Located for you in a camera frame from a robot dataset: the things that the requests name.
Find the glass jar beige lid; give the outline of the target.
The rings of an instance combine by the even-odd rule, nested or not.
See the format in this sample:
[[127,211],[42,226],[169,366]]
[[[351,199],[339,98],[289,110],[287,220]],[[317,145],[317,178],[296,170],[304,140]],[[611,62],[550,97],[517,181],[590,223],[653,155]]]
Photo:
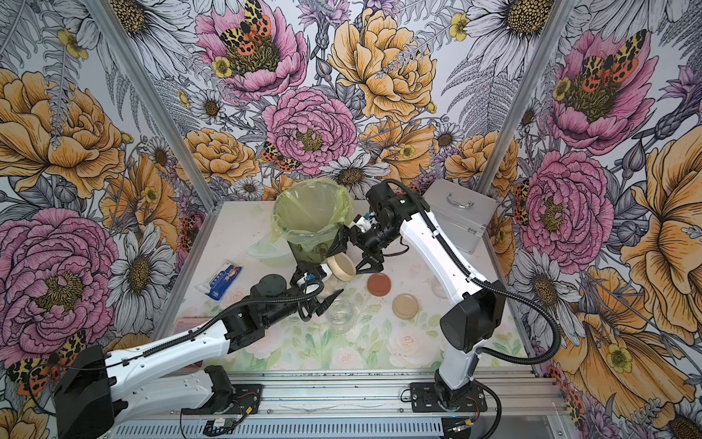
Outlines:
[[442,300],[446,300],[448,298],[444,287],[436,279],[431,280],[431,290],[433,291],[433,294],[435,294],[435,296]]
[[314,267],[314,279],[323,283],[327,282],[333,276],[333,272],[327,263],[322,263]]

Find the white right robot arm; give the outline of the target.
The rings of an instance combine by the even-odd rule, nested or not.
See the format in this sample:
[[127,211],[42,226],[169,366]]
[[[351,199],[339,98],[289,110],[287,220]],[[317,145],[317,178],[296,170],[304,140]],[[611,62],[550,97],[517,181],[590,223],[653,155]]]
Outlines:
[[341,254],[350,245],[358,248],[362,255],[356,265],[359,274],[382,272],[383,251],[397,240],[422,256],[453,304],[440,320],[450,347],[435,373],[434,391],[442,408],[455,410],[478,391],[475,370],[504,311],[505,300],[495,293],[501,283],[490,283],[466,261],[436,221],[430,205],[400,181],[376,184],[366,200],[369,215],[340,227],[327,255]]

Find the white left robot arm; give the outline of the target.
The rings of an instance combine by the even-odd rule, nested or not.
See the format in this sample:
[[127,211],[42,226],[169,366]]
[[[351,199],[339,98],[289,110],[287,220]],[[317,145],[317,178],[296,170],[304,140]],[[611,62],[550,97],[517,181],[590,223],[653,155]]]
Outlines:
[[130,349],[85,349],[53,393],[58,437],[98,438],[115,424],[151,413],[228,409],[234,391],[221,367],[208,367],[182,382],[169,374],[244,349],[295,313],[323,315],[341,294],[320,300],[324,288],[321,280],[288,286],[270,274],[248,296],[193,329]]

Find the glass jar orange lid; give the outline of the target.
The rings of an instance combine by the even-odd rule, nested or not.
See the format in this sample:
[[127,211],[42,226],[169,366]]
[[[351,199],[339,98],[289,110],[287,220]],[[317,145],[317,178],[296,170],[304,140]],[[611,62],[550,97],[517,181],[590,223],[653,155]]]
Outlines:
[[339,335],[346,334],[356,325],[358,313],[356,307],[348,300],[338,298],[325,311],[325,316],[329,323],[330,329]]

